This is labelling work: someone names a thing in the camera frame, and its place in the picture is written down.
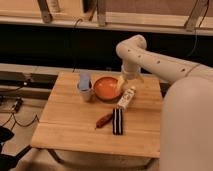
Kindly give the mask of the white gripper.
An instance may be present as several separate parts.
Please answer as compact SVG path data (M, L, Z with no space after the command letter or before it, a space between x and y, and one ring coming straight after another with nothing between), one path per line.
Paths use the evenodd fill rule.
M126 83L126 80L133 80L139 76L139 67L129 67L129 66L122 66L121 67L122 76L118 78L116 90L120 92L123 86Z

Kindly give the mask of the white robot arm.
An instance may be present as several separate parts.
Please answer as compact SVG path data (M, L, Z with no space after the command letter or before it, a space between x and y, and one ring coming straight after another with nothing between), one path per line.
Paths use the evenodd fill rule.
M213 171L213 68L147 50L132 36L116 46L122 81L140 70L170 84L160 123L160 171Z

